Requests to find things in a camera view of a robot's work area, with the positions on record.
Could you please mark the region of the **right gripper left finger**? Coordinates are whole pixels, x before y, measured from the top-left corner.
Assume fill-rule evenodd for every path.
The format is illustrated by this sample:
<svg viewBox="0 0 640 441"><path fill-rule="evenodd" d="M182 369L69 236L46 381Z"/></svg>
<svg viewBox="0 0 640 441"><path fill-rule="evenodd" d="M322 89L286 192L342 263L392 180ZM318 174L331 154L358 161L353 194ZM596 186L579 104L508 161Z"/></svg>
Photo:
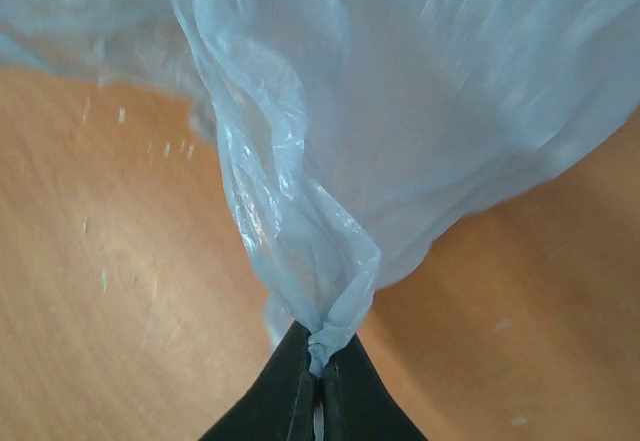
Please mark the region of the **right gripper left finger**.
<svg viewBox="0 0 640 441"><path fill-rule="evenodd" d="M294 322L255 382L202 441L311 441L317 378L309 331Z"/></svg>

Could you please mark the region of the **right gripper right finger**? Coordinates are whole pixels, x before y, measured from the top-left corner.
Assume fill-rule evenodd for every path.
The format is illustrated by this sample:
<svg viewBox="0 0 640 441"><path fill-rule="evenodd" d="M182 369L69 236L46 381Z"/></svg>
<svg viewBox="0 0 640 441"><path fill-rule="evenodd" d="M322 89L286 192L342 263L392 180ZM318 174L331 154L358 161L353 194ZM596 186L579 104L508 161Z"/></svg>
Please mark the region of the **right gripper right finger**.
<svg viewBox="0 0 640 441"><path fill-rule="evenodd" d="M358 337L323 370L324 438L335 441L425 441L394 401Z"/></svg>

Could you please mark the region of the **translucent blue trash bag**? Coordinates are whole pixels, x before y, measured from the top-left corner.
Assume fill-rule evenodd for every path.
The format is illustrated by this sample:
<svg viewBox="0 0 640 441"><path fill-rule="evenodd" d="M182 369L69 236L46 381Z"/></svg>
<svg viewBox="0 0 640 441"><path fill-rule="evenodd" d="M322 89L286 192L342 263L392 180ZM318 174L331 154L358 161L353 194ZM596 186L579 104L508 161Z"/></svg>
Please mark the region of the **translucent blue trash bag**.
<svg viewBox="0 0 640 441"><path fill-rule="evenodd" d="M639 0L1 0L1 58L188 96L319 373L461 217L639 103Z"/></svg>

